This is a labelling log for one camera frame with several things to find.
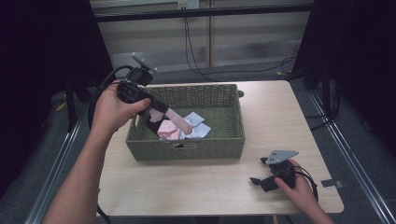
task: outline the metal rod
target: metal rod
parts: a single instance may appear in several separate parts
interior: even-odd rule
[[[320,101],[320,97],[318,96],[318,94],[312,91],[310,93],[310,97],[312,103],[314,104],[319,114],[325,115],[323,102]],[[326,116],[322,117],[322,119],[323,122],[327,123],[327,128],[330,134],[332,135],[334,142],[340,149],[340,152],[344,156],[346,163],[348,164],[352,173],[355,175],[356,179],[361,185],[362,190],[366,194],[367,199],[372,204],[374,210],[378,214],[378,217],[381,219],[382,223],[384,224],[396,223],[396,218],[392,214],[388,203],[385,201],[384,197],[378,191],[373,181],[370,179],[364,168],[361,166],[361,163],[359,162],[358,158],[355,156],[352,148],[347,143],[347,140],[342,135],[341,131],[338,129],[335,122],[333,120],[330,120],[330,118]]]
[[[337,6],[336,4],[300,4],[284,5],[269,7],[224,7],[224,8],[203,8],[189,10],[168,10],[155,12],[139,13],[117,13],[117,14],[97,14],[93,17],[63,18],[63,21],[142,21],[158,20],[173,18],[189,17],[208,17],[208,16],[229,16],[229,15],[247,15],[247,14],[264,14],[264,13],[284,13],[284,12],[302,12],[312,10],[325,10]]]

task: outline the black device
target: black device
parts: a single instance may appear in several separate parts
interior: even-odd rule
[[[145,98],[150,99],[150,107],[154,108],[162,113],[166,113],[169,109],[169,105],[164,102],[155,99],[151,94],[141,90],[137,85],[147,86],[152,80],[152,75],[149,70],[145,68],[133,68],[131,69],[124,80],[122,80],[117,88],[117,96],[121,101],[126,104],[132,104]]]
[[[265,162],[267,159],[268,158],[261,158],[262,163],[266,164]],[[288,184],[291,189],[294,189],[295,171],[294,166],[290,161],[282,161],[281,163],[270,164],[268,166],[270,167],[271,173],[273,175],[263,180],[251,177],[250,180],[253,182],[253,184],[262,186],[262,189],[265,192],[268,192],[270,190],[278,189],[278,186],[275,183],[275,177],[279,177],[285,181],[285,183]]]

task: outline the dark floor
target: dark floor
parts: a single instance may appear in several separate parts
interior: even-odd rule
[[[264,69],[270,68],[274,64],[250,64],[239,66],[226,66],[221,69],[242,70],[242,69]],[[241,80],[273,80],[278,76],[276,70],[260,73],[233,73],[211,75],[210,78],[220,81],[241,81]],[[176,83],[176,82],[206,82],[207,80],[191,71],[168,72],[156,74],[155,83]],[[296,98],[305,115],[316,115],[315,109],[309,97],[309,92],[304,89],[302,79],[293,80],[292,86]],[[54,101],[62,97],[63,93],[55,95]],[[6,194],[0,200],[0,223],[23,223],[37,198],[40,190],[44,186],[52,164],[54,163],[60,148],[67,135],[67,113],[66,110],[55,112],[51,110],[42,131],[42,139],[36,147],[35,154],[26,164],[21,175],[8,188]],[[321,119],[307,119],[310,127],[319,125]],[[396,158],[393,157],[382,145],[382,142],[375,133],[366,131],[364,119],[351,106],[343,95],[341,95],[341,106],[335,119],[335,123],[341,130],[351,148],[350,152],[355,155],[361,163],[365,172],[370,176],[373,184],[378,189],[388,204],[391,212],[396,209]],[[72,151],[61,171],[61,177],[56,185],[62,182],[67,175],[67,171],[73,165],[74,159],[78,155],[78,149],[82,147],[88,131],[87,125],[81,126],[81,134],[78,135]],[[368,200],[357,178],[351,172],[340,149],[334,142],[326,126],[318,128],[312,132],[318,144],[318,148],[329,168],[334,180],[340,180],[344,186],[339,189],[340,196],[345,205],[345,210],[341,214],[331,214],[336,223],[383,223],[371,202]],[[303,215],[290,216],[293,223],[309,223]],[[113,223],[194,223],[191,217],[113,217]],[[278,217],[279,223],[289,223],[284,217]],[[272,217],[221,217],[219,223],[273,223]]]

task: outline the cord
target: cord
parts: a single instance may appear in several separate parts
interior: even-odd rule
[[[93,95],[93,97],[91,98],[90,105],[89,105],[89,108],[88,108],[88,126],[89,126],[90,129],[92,127],[93,115],[94,115],[96,103],[97,103],[99,97],[102,95],[103,91],[105,89],[107,89],[108,86],[113,85],[113,84],[119,84],[119,82],[114,82],[114,80],[116,80],[116,73],[118,71],[120,71],[121,69],[124,69],[124,68],[127,68],[129,70],[133,69],[132,66],[130,66],[130,65],[124,65],[124,66],[120,66],[120,67],[114,69],[105,78],[105,80],[101,83],[101,85],[96,90],[96,92]],[[99,206],[99,204],[97,205],[96,210],[97,210],[98,214],[105,220],[105,222],[107,224],[111,224],[110,217],[102,210],[102,208]]]
[[[190,26],[189,26],[189,22],[187,20],[187,18],[184,18],[184,29],[185,29],[185,38],[186,38],[186,59],[187,59],[187,64],[189,65],[189,68],[192,72],[201,75],[203,78],[205,78],[208,81],[213,81],[213,82],[219,82],[218,80],[206,77],[208,75],[214,75],[214,74],[223,74],[223,73],[259,73],[259,72],[266,72],[266,71],[270,71],[270,70],[274,70],[280,66],[282,66],[282,70],[284,72],[284,67],[283,65],[285,63],[289,63],[292,61],[292,59],[296,58],[296,57],[288,57],[285,58],[281,64],[276,65],[274,67],[270,67],[270,68],[266,68],[266,69],[260,69],[260,70],[247,70],[247,71],[241,71],[241,70],[235,70],[235,71],[218,71],[218,72],[208,72],[208,73],[204,73],[202,72],[197,65],[197,62],[195,60],[195,56],[192,50],[192,43],[191,43],[191,37],[190,37]],[[189,60],[189,54],[188,54],[188,45],[190,45],[190,51],[191,51],[191,56],[192,56],[192,60],[194,62],[195,65],[195,69],[192,68],[191,64],[190,64],[190,60]]]
[[[319,124],[319,125],[316,126],[316,127],[310,128],[311,131],[314,131],[314,130],[319,129],[319,128],[325,126],[325,125],[328,125],[328,124],[330,124],[331,122],[333,122],[333,121],[335,120],[335,118],[336,118],[337,115],[338,115],[339,109],[340,109],[340,104],[341,104],[340,97],[341,97],[341,96],[340,96],[340,90],[339,90],[339,88],[337,87],[337,88],[335,89],[335,93],[334,93],[334,96],[333,96],[333,98],[332,98],[334,110],[333,110],[333,111],[331,112],[331,114],[329,115],[329,120],[328,120],[328,121],[325,121],[325,122],[323,122],[323,123],[321,123],[321,124]],[[306,117],[307,119],[323,119],[323,118],[325,118],[326,116],[327,116],[327,115],[311,115],[311,116],[305,116],[305,117]]]

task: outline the metal frame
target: metal frame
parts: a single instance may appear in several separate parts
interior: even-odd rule
[[[328,10],[330,7],[336,7],[336,6],[338,6],[338,5],[336,5],[336,4],[320,4],[320,5],[300,4],[300,5],[283,5],[283,6],[269,6],[269,7],[203,8],[203,9],[169,10],[169,11],[139,12],[139,13],[97,14],[93,17],[63,18],[62,21],[73,21],[73,22],[142,21],[142,20],[158,20],[158,19],[173,19],[173,18],[211,17],[211,16],[230,16],[230,15],[248,15],[248,14]]]

